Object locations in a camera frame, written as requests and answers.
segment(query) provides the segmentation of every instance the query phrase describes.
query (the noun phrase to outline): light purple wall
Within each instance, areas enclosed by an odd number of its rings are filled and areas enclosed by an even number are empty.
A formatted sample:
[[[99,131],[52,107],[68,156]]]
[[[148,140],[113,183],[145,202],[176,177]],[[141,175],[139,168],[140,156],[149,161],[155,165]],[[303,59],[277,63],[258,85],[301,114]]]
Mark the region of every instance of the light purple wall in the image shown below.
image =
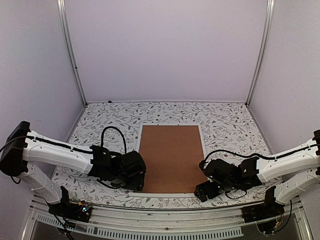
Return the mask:
[[[66,140],[82,105],[57,1],[1,1],[0,48],[0,145],[22,120],[45,136]],[[0,239],[18,240],[33,194],[2,172],[0,191]]]
[[[320,129],[320,1],[275,1],[270,37],[251,111],[273,153]],[[320,187],[301,200],[320,239]]]
[[[88,102],[245,102],[266,0],[65,5]]]

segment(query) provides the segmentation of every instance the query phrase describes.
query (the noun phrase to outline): cardboard board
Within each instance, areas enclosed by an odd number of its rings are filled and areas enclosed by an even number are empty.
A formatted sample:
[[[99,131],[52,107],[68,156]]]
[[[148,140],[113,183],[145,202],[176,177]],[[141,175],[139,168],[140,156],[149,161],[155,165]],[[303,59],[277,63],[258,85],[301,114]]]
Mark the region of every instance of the cardboard board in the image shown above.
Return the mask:
[[[139,147],[147,168],[143,192],[193,193],[207,180],[199,169],[202,147],[196,125],[144,125]]]

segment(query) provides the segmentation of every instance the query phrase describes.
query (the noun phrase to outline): cable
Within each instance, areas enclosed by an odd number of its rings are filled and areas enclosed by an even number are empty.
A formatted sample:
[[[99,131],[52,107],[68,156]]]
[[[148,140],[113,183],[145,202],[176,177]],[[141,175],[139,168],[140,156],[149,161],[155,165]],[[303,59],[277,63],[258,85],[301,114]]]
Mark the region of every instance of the cable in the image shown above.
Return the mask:
[[[102,184],[103,186],[109,188],[109,189],[119,189],[119,188],[120,188],[120,187],[109,186],[109,185],[103,183],[100,179],[97,179],[96,181],[97,181],[98,183]]]
[[[102,131],[102,133],[101,133],[101,144],[100,144],[100,146],[101,146],[101,147],[104,146],[105,132],[106,132],[106,130],[108,130],[108,129],[114,129],[114,130],[117,130],[117,131],[120,133],[120,135],[121,135],[121,137],[122,137],[122,140],[123,140],[123,145],[124,145],[124,154],[126,154],[126,153],[127,153],[127,143],[126,143],[125,136],[124,136],[123,133],[122,133],[118,128],[116,128],[115,126],[106,126],[106,127],[103,129],[103,131]]]
[[[10,177],[11,177],[12,181],[13,181],[15,184],[20,184],[20,183],[21,183],[21,179],[19,179],[19,181],[16,181],[13,176],[10,176]]]
[[[232,155],[235,155],[235,156],[237,156],[237,157],[244,158],[244,159],[249,159],[249,158],[252,158],[252,157],[254,157],[254,156],[257,156],[257,157],[259,157],[259,158],[261,158],[261,159],[264,159],[264,160],[276,160],[276,159],[281,159],[281,158],[290,156],[290,155],[292,155],[292,154],[295,154],[295,153],[297,153],[297,152],[300,152],[300,151],[303,151],[303,150],[306,150],[306,149],[309,149],[309,148],[313,148],[313,147],[316,147],[316,146],[318,146],[318,144],[313,144],[313,145],[311,145],[311,146],[305,146],[305,147],[303,147],[303,148],[300,148],[300,149],[297,149],[297,150],[293,150],[293,151],[284,153],[284,154],[279,155],[279,156],[277,156],[277,157],[275,157],[275,156],[263,156],[263,155],[261,155],[261,154],[259,154],[259,153],[253,153],[253,154],[251,154],[251,155],[249,155],[249,156],[248,156],[248,155],[246,156],[246,155],[241,155],[241,154],[238,154],[238,153],[235,153],[235,152],[232,152],[232,151],[228,151],[228,150],[224,150],[224,149],[218,149],[218,150],[214,150],[214,151],[210,152],[210,153],[206,156],[206,158],[205,158],[204,160],[207,161],[208,158],[209,158],[212,154],[215,154],[215,153],[218,153],[218,152],[225,152],[225,153],[232,154]]]
[[[291,215],[292,215],[292,200],[290,200],[290,213],[289,213],[288,219],[286,220],[286,222],[283,225],[283,227],[280,228],[279,230],[275,230],[274,233],[278,233],[278,232],[282,231],[288,225],[288,223],[290,221],[290,218],[291,218]]]
[[[244,196],[246,196],[246,195],[248,194],[247,190],[243,190],[243,191],[244,191],[244,195],[242,195],[242,196],[237,196],[237,197],[235,197],[235,198],[228,196],[227,192],[225,192],[224,194],[225,194],[225,196],[226,196],[228,199],[237,200],[237,199],[243,198]]]
[[[66,226],[62,223],[62,221],[57,217],[57,215],[54,213],[54,211],[52,210],[52,208],[51,208],[51,206],[50,206],[50,204],[47,202],[47,201],[45,201],[46,202],[46,204],[48,205],[48,207],[49,207],[49,209],[51,210],[51,212],[52,212],[52,215],[55,217],[55,219],[57,219],[57,221],[61,224],[61,226],[63,227],[63,229],[64,229],[64,234],[65,234],[65,236],[69,239],[69,240],[75,240],[72,236],[71,236],[71,234],[70,234],[70,231],[66,228]]]
[[[93,151],[86,151],[86,150],[83,150],[83,149],[80,149],[80,148],[77,148],[77,147],[71,147],[71,146],[69,146],[67,144],[64,144],[64,143],[50,141],[48,139],[40,138],[40,137],[37,137],[37,136],[36,137],[29,136],[28,138],[31,139],[31,140],[34,139],[36,141],[47,143],[47,144],[51,144],[51,145],[54,145],[54,146],[59,146],[59,147],[65,148],[65,149],[70,149],[72,151],[83,153],[83,154],[93,154],[94,153]]]

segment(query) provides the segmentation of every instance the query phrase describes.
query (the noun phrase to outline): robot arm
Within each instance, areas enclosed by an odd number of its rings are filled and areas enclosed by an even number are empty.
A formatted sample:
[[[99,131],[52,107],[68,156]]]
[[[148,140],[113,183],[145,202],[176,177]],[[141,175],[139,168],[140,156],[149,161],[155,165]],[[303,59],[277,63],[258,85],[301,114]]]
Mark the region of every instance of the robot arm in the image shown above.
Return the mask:
[[[269,188],[264,203],[242,208],[245,222],[275,217],[284,213],[284,204],[320,183],[319,153],[320,130],[314,132],[313,139],[300,146],[268,157],[253,154],[239,166],[221,159],[206,165],[207,157],[199,167],[209,180],[197,185],[194,194],[205,202],[234,189],[246,191],[273,178],[300,171],[288,181]]]
[[[68,219],[88,222],[90,206],[83,201],[70,203],[68,191],[52,182],[34,162],[70,168],[99,181],[109,181],[109,187],[114,189],[142,191],[144,186],[146,165],[136,151],[122,155],[103,146],[53,140],[30,130],[30,123],[22,121],[7,138],[0,170],[26,182],[50,204],[52,213]]]

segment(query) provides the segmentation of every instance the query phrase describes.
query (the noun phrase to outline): patterned tablecloth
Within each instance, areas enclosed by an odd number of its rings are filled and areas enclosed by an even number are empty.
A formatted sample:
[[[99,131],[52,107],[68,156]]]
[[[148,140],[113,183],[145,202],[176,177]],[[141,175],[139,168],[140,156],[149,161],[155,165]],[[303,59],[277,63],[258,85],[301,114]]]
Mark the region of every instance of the patterned tablecloth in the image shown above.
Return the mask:
[[[200,124],[207,154],[217,149],[243,155],[270,154],[255,121],[247,107],[241,103],[92,103],[85,109],[70,143],[98,145],[103,128],[115,126],[123,132],[128,151],[132,151],[137,145],[141,123]],[[111,151],[124,151],[122,139],[115,131],[107,131],[104,142]],[[217,157],[235,165],[242,161],[239,157],[225,153],[217,153],[211,159]],[[262,201],[266,189],[281,181],[281,178],[277,178],[262,186],[253,187],[248,190],[247,195],[237,200],[221,194],[215,199],[200,202],[191,194],[136,194],[125,189],[108,189],[95,181],[95,178],[60,166],[56,168],[52,179],[57,184],[65,186],[72,199],[86,200],[99,205],[149,209],[212,208]],[[244,192],[239,190],[229,193],[229,196],[236,198],[243,194]]]

